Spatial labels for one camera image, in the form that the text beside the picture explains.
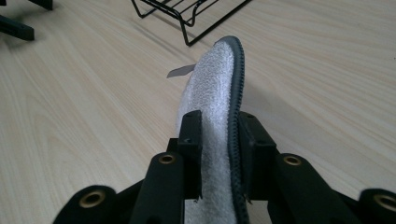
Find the gray cloth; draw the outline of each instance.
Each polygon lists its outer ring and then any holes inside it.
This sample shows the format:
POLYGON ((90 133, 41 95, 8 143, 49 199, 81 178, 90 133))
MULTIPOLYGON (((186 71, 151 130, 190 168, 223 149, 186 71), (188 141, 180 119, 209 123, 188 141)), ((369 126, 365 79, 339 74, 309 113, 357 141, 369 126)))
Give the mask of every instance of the gray cloth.
MULTIPOLYGON (((238 62, 235 58, 242 58, 243 63, 243 51, 241 51, 242 55, 234 55, 234 48, 227 41, 224 41, 227 38, 218 41, 195 65, 193 74, 183 92, 178 110, 177 132, 180 130, 184 114, 193 110, 202 111, 203 155, 201 171, 203 199, 197 202, 186 201, 185 223, 187 224, 233 224, 240 219, 238 214, 235 213, 235 198, 233 195, 235 191, 233 191, 232 183, 234 174, 231 171, 229 151, 229 120, 231 105, 235 107, 236 112, 239 111, 241 99, 232 99, 232 92, 235 89, 232 85, 235 62, 238 62)), ((242 97, 243 80, 237 83, 242 85, 237 87, 240 90, 240 97, 242 97)), ((246 210, 244 206, 246 205, 242 204, 242 210, 246 210)))

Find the black plastic part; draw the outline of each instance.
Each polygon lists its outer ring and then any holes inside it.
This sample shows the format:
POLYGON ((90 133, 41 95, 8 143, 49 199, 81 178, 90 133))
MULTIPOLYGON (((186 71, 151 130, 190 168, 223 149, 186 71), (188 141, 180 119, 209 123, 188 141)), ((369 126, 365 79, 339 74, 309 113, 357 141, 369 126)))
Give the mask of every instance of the black plastic part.
POLYGON ((384 189, 366 189, 359 198, 359 209, 361 213, 370 216, 375 223, 394 224, 396 223, 396 194, 384 189))
POLYGON ((267 210, 273 224, 296 223, 294 216, 288 207, 288 203, 282 197, 282 193, 277 188, 273 188, 271 199, 268 201, 267 210))
POLYGON ((239 144, 244 193, 248 200, 267 201, 274 158, 279 154, 276 143, 256 117, 240 112, 239 144))
POLYGON ((139 195, 142 185, 143 180, 117 194, 117 200, 114 204, 112 212, 112 224, 129 223, 132 211, 134 210, 134 204, 137 200, 137 196, 139 195))
POLYGON ((184 198, 202 197, 201 154, 202 114, 195 110, 183 116, 177 140, 177 152, 184 159, 184 198))
POLYGON ((195 24, 196 17, 198 15, 200 15, 202 12, 204 12, 205 10, 207 10, 209 7, 212 7, 213 5, 215 5, 215 3, 217 3, 219 0, 212 1, 211 4, 209 4, 207 7, 204 7, 201 10, 198 10, 198 9, 204 2, 206 2, 206 0, 198 0, 198 1, 195 1, 192 5, 189 5, 187 8, 180 10, 180 11, 175 10, 174 7, 177 6, 178 4, 180 4, 181 2, 183 2, 184 0, 178 0, 177 3, 173 4, 172 6, 166 5, 167 3, 171 2, 171 0, 164 0, 162 2, 158 2, 156 0, 141 0, 142 2, 153 7, 153 9, 151 9, 148 12, 143 13, 143 14, 140 12, 135 0, 131 0, 131 1, 132 1, 132 4, 134 5, 134 9, 136 10, 137 15, 142 19, 144 19, 145 17, 147 17, 149 14, 153 13, 156 10, 160 10, 161 12, 165 13, 166 15, 178 20, 180 23, 180 29, 183 34, 184 42, 186 43, 187 46, 190 47, 193 44, 195 44, 197 41, 202 39, 209 32, 211 32, 216 27, 218 27, 220 24, 222 24, 224 21, 226 21, 228 18, 230 18, 233 14, 235 14, 235 12, 237 12, 239 9, 244 7, 251 0, 245 0, 244 2, 239 4, 237 7, 235 7, 233 10, 231 10, 229 13, 227 13, 225 16, 223 16, 218 21, 214 22, 210 27, 208 27, 206 30, 201 32, 198 36, 196 36, 192 40, 189 40, 189 38, 187 36, 186 26, 192 27, 195 24), (183 19, 181 14, 191 7, 193 7, 191 17, 186 20, 183 19))
POLYGON ((361 223, 306 159, 293 154, 276 156, 274 179, 279 192, 270 203, 284 206, 278 200, 282 197, 293 223, 361 223))
POLYGON ((175 151, 177 152, 177 138, 169 138, 168 147, 166 151, 175 151))
POLYGON ((130 224, 184 222, 183 158, 164 152, 151 160, 130 224))
POLYGON ((112 222, 113 205, 116 201, 114 189, 105 186, 90 186, 76 193, 56 217, 55 224, 107 224, 112 222))
POLYGON ((29 1, 45 9, 52 10, 52 0, 29 0, 29 1))
POLYGON ((34 40, 35 30, 23 23, 0 16, 0 32, 15 36, 22 40, 34 40))
MULTIPOLYGON (((52 0, 29 0, 36 5, 39 5, 45 9, 52 10, 52 0)), ((0 0, 0 6, 5 6, 6 0, 0 0)), ((13 21, 9 18, 0 16, 0 32, 7 35, 15 36, 22 40, 34 40, 35 30, 23 23, 13 21)))

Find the black rack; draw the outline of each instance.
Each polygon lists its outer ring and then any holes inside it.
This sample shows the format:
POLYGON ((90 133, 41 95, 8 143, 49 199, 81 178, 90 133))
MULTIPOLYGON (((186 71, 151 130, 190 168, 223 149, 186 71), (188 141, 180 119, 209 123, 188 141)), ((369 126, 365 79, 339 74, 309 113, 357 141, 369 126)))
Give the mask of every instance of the black rack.
POLYGON ((181 9, 181 10, 176 10, 175 7, 179 6, 182 2, 185 0, 164 0, 162 2, 158 2, 156 0, 140 0, 141 2, 144 2, 148 4, 149 6, 152 6, 152 9, 145 13, 141 13, 139 7, 136 4, 135 0, 131 0, 132 4, 134 5, 134 9, 136 10, 137 15, 144 19, 151 13, 153 13, 156 10, 160 10, 161 12, 165 13, 166 15, 176 19, 180 23, 180 29, 181 32, 183 33, 184 37, 184 42, 186 43, 187 46, 192 46, 195 44, 198 40, 200 40, 202 37, 207 35, 210 31, 215 29, 217 26, 222 24, 224 21, 226 21, 228 18, 230 18, 235 12, 237 12, 239 9, 244 7, 247 3, 249 3, 251 0, 245 0, 242 3, 240 3, 238 6, 236 6, 234 9, 232 9, 230 12, 228 12, 225 16, 220 18, 218 21, 214 22, 211 26, 209 26, 207 29, 205 29, 203 32, 201 32, 198 36, 196 36, 193 40, 189 40, 187 36, 187 30, 186 26, 192 27, 195 25, 195 21, 198 15, 200 15, 202 12, 207 10, 208 8, 214 6, 219 0, 198 0, 195 1, 191 4, 189 4, 187 7, 181 9), (191 16, 188 19, 183 19, 183 13, 186 13, 187 11, 192 10, 191 16))
MULTIPOLYGON (((29 0, 45 9, 52 10, 52 0, 29 0)), ((6 6, 6 0, 0 0, 0 6, 6 6)), ((15 36, 22 40, 34 40, 35 30, 23 23, 0 15, 0 32, 15 36)))

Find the black plastic bracket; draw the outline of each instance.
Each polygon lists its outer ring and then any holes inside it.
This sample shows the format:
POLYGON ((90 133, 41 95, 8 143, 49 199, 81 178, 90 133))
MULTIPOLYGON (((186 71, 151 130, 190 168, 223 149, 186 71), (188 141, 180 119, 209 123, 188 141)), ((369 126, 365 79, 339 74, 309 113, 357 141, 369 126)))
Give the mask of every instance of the black plastic bracket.
MULTIPOLYGON (((39 5, 45 9, 52 10, 52 0, 29 0, 36 5, 39 5)), ((6 6, 6 0, 0 0, 0 6, 6 6)), ((9 18, 0 15, 0 32, 12 35, 22 40, 34 40, 35 30, 23 23, 13 21, 9 18)))
POLYGON ((0 32, 15 36, 22 40, 34 40, 35 30, 23 23, 0 15, 0 32))
MULTIPOLYGON (((105 186, 83 189, 54 223, 183 223, 184 200, 202 193, 201 116, 192 111, 183 117, 179 138, 153 157, 143 181, 119 194, 105 186)), ((239 115, 239 142, 244 194, 249 201, 268 201, 272 223, 396 223, 395 193, 367 189, 355 201, 332 190, 307 160, 279 154, 260 122, 245 112, 239 115)))

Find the wooden floor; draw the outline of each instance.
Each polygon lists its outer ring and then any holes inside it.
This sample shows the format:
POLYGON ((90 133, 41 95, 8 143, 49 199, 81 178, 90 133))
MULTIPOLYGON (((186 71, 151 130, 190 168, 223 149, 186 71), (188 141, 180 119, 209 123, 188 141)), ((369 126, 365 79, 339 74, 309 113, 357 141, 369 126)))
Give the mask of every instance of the wooden floor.
MULTIPOLYGON (((142 179, 176 136, 188 77, 167 73, 225 35, 245 49, 242 109, 281 152, 355 199, 396 191, 395 1, 255 0, 191 48, 128 0, 54 2, 0 8, 35 28, 33 42, 0 34, 0 223, 51 223, 80 189, 142 179)), ((270 223, 264 203, 249 210, 270 223)))

